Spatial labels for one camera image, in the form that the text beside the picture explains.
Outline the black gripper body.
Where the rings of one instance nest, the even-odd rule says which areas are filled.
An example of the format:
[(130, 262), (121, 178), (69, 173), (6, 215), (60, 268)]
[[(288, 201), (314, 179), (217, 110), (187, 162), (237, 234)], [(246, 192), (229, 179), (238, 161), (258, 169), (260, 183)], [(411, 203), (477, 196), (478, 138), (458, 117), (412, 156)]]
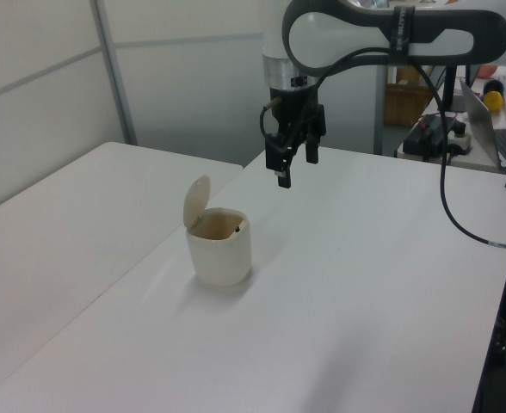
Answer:
[(285, 139), (305, 141), (308, 136), (317, 139), (326, 134), (324, 106), (318, 103), (318, 90), (308, 87), (297, 90), (270, 89), (270, 98), (280, 98), (272, 113), (278, 122), (278, 133)]

